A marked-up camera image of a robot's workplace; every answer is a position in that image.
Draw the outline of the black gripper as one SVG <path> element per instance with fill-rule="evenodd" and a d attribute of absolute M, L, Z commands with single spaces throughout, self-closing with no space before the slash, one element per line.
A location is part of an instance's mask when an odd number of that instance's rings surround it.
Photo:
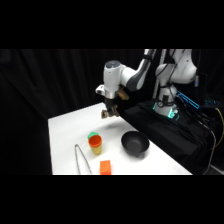
<path fill-rule="evenodd" d="M 118 111 L 117 111 L 118 105 L 117 105 L 116 98 L 114 98 L 114 99 L 104 98 L 104 103 L 106 106 L 105 113 L 107 116 L 110 115 L 110 109 L 113 109 L 114 116 L 118 116 Z"/>

